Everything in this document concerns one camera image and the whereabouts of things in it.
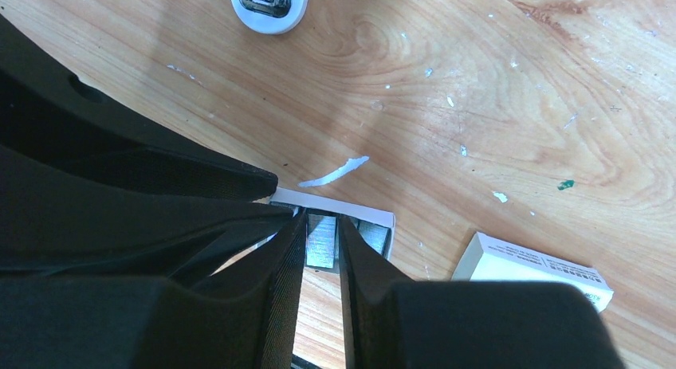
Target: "white paint mark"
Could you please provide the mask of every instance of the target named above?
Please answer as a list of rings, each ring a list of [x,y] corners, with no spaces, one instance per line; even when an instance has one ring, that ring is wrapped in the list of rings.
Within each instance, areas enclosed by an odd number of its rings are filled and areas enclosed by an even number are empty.
[[[577,116],[578,116],[577,112],[571,116],[571,119],[565,124],[564,130],[567,129],[568,126],[570,126],[573,123],[573,121],[577,118]]]
[[[323,186],[324,184],[329,184],[334,180],[340,178],[341,176],[347,174],[350,171],[354,171],[359,168],[362,164],[368,161],[368,156],[362,156],[357,159],[348,159],[348,161],[337,170],[333,171],[331,174],[325,175],[319,179],[309,180],[307,182],[298,183],[299,187],[316,187]]]
[[[498,200],[500,200],[501,203],[507,203],[507,201],[509,200],[507,198],[507,195],[498,191],[493,191],[493,196],[496,197]]]
[[[190,78],[191,80],[197,82],[200,86],[204,86],[204,85],[202,84],[202,82],[200,82],[200,81],[197,79],[197,77],[195,77],[194,75],[190,74],[189,72],[187,72],[187,71],[181,69],[180,67],[174,66],[174,65],[171,65],[171,64],[167,65],[167,67],[168,67],[169,69],[171,69],[171,70],[174,70],[174,71],[177,72],[177,73],[181,73],[181,74],[184,74],[184,75],[188,76],[188,78]]]
[[[381,112],[385,108],[385,105],[383,104],[383,102],[379,100],[374,100],[373,102],[371,102],[371,108],[373,110],[376,110],[377,112]]]

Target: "brown stain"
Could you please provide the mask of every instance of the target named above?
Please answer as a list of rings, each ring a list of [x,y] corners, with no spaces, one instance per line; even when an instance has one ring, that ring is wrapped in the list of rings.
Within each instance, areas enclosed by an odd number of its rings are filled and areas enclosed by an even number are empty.
[[[572,35],[555,19],[557,15],[580,15],[589,11],[591,3],[588,0],[575,2],[573,0],[555,0],[541,3],[537,6],[518,0],[507,0],[533,20],[546,25],[561,37],[572,40]]]

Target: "white oval base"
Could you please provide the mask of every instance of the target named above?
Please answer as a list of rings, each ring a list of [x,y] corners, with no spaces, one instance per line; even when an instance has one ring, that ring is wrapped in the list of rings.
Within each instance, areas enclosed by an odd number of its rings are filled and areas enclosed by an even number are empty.
[[[289,13],[274,18],[246,9],[239,0],[231,0],[237,17],[250,29],[263,34],[282,34],[293,29],[301,21],[308,7],[308,0],[291,0]]]

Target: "wooden table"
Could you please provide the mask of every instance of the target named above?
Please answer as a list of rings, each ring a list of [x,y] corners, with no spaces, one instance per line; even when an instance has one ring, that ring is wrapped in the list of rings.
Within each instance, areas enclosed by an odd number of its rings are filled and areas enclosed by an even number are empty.
[[[676,363],[676,0],[311,0],[278,37],[230,0],[0,5],[85,83],[282,186],[370,156],[305,191],[394,211],[412,277],[448,280],[476,230],[593,265],[627,364]],[[306,270],[302,296],[295,352],[343,366],[338,277]]]

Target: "green paint spot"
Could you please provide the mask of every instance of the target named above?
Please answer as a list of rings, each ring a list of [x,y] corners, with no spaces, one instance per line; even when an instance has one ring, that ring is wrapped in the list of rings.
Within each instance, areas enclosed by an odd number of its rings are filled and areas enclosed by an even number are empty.
[[[559,191],[563,191],[563,190],[570,188],[572,186],[575,186],[575,181],[574,180],[567,180],[565,182],[561,182],[561,184],[559,185],[558,188],[559,188]]]

